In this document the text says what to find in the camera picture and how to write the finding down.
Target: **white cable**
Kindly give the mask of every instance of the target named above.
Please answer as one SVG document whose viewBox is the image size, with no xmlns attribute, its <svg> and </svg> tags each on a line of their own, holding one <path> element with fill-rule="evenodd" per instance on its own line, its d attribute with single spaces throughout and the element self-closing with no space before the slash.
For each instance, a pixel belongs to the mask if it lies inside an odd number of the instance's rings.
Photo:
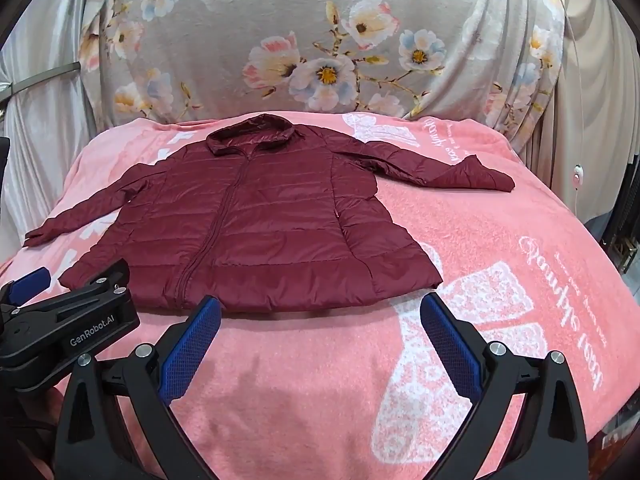
<svg viewBox="0 0 640 480">
<path fill-rule="evenodd" d="M 580 62 L 578 62 L 578 47 L 576 46 L 575 34 L 574 30 L 571 26 L 571 20 L 569 19 L 569 13 L 566 10 L 566 4 L 564 0 L 560 0 L 562 4 L 562 10 L 564 11 L 565 17 L 565 25 L 571 33 L 571 40 L 574 42 L 574 54 L 575 54 L 575 65 L 578 70 L 578 84 L 580 85 L 580 157 L 575 163 L 574 167 L 574 176 L 573 183 L 575 189 L 575 202 L 574 202 L 574 214 L 578 216 L 578 188 L 582 185 L 584 181 L 584 170 L 581 165 L 582 161 L 582 144 L 584 142 L 584 102 L 582 100 L 582 74 L 580 73 Z M 569 67 L 569 63 L 567 63 L 564 72 L 567 73 L 567 68 Z"/>
</svg>

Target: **jacket hood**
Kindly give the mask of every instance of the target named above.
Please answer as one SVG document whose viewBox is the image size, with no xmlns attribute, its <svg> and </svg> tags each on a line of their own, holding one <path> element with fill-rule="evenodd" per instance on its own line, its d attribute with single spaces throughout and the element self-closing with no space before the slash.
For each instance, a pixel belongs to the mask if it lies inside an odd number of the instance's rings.
<svg viewBox="0 0 640 480">
<path fill-rule="evenodd" d="M 237 149 L 275 148 L 286 144 L 296 134 L 296 127 L 285 118 L 260 114 L 211 132 L 207 136 L 207 146 L 214 155 L 226 155 Z"/>
</svg>

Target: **zipper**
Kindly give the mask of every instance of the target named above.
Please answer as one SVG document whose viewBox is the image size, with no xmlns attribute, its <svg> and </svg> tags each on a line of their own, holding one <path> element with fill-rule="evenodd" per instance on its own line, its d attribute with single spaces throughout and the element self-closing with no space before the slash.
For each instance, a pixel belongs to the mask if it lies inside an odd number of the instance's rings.
<svg viewBox="0 0 640 480">
<path fill-rule="evenodd" d="M 245 160 L 242 163 L 242 166 L 238 171 L 238 176 L 236 176 L 236 179 L 234 180 L 233 184 L 231 184 L 231 186 L 226 188 L 225 195 L 222 199 L 222 204 L 220 205 L 220 212 L 218 214 L 218 218 L 216 218 L 216 221 L 210 227 L 209 235 L 207 235 L 207 238 L 204 240 L 202 247 L 200 247 L 198 252 L 191 259 L 189 264 L 184 269 L 184 272 L 180 276 L 180 279 L 178 280 L 178 283 L 176 285 L 176 301 L 180 302 L 180 304 L 176 305 L 177 308 L 180 308 L 180 305 L 184 304 L 184 301 L 186 300 L 185 296 L 187 291 L 187 283 L 191 279 L 191 275 L 193 274 L 195 269 L 200 265 L 205 254 L 209 251 L 209 249 L 215 243 L 216 238 L 218 238 L 218 235 L 220 234 L 220 228 L 222 227 L 222 222 L 226 217 L 226 213 L 229 208 L 229 204 L 231 203 L 231 199 L 233 198 L 236 188 L 239 186 L 242 179 L 244 178 L 244 174 L 246 173 L 246 169 L 247 169 L 247 166 L 249 165 L 249 161 L 251 161 L 251 156 L 247 155 L 244 151 L 240 150 L 239 148 L 238 148 L 238 151 L 244 155 Z"/>
</svg>

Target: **jacket sleeve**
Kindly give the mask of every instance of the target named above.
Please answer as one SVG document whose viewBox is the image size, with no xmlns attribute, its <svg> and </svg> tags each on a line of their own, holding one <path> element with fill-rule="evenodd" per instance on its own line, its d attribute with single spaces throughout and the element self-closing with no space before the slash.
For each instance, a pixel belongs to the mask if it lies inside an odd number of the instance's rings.
<svg viewBox="0 0 640 480">
<path fill-rule="evenodd" d="M 427 158 L 411 150 L 403 150 L 388 142 L 358 139 L 327 128 L 313 127 L 320 133 L 330 150 L 375 173 L 383 173 L 421 187 L 443 189 L 489 189 L 511 191 L 513 179 L 482 165 L 478 157 L 469 155 L 455 166 L 434 158 Z"/>
<path fill-rule="evenodd" d="M 63 211 L 55 218 L 47 218 L 43 225 L 25 235 L 23 247 L 35 247 L 61 234 L 70 233 L 89 222 L 93 222 L 132 200 L 151 179 L 164 173 L 177 160 L 184 157 L 187 146 L 155 165 L 136 164 L 131 166 L 116 182 L 101 189 L 87 200 Z"/>
</svg>

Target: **jacket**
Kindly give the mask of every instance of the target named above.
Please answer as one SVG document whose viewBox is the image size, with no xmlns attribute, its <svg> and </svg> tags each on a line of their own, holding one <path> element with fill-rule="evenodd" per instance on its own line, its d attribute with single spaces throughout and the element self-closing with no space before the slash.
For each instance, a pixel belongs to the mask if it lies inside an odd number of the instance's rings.
<svg viewBox="0 0 640 480">
<path fill-rule="evenodd" d="M 136 306 L 228 312 L 362 306 L 436 287 L 427 254 L 376 198 L 374 174 L 432 188 L 510 191 L 475 155 L 455 166 L 263 114 L 150 166 L 136 164 L 26 235 L 37 246 L 121 207 L 60 276 L 68 288 L 124 258 Z"/>
</svg>

